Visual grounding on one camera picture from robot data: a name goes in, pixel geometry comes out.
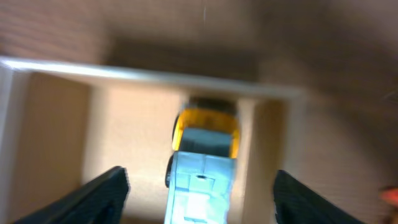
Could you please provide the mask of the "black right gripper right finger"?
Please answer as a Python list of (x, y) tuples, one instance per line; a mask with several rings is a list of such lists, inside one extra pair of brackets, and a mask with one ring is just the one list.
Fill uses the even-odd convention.
[(362, 224), (284, 170), (277, 172), (273, 196), (278, 224)]

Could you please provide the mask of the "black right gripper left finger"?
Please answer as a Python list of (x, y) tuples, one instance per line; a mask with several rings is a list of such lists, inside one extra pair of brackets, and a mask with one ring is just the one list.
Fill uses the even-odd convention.
[(118, 224), (129, 192), (126, 169), (115, 166), (15, 224)]

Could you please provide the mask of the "white cardboard box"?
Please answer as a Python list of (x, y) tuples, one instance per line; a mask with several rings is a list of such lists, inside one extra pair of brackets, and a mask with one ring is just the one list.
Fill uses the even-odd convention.
[(299, 88), (1, 57), (1, 222), (11, 223), (113, 166), (130, 183), (122, 221), (162, 223), (175, 117), (190, 96), (238, 105), (230, 223), (273, 223), (279, 169), (299, 175)]

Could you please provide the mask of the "yellow grey toy truck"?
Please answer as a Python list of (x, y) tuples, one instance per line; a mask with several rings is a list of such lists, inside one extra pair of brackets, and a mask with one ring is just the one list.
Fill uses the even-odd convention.
[(189, 98), (173, 128), (165, 224), (227, 223), (239, 143), (235, 102)]

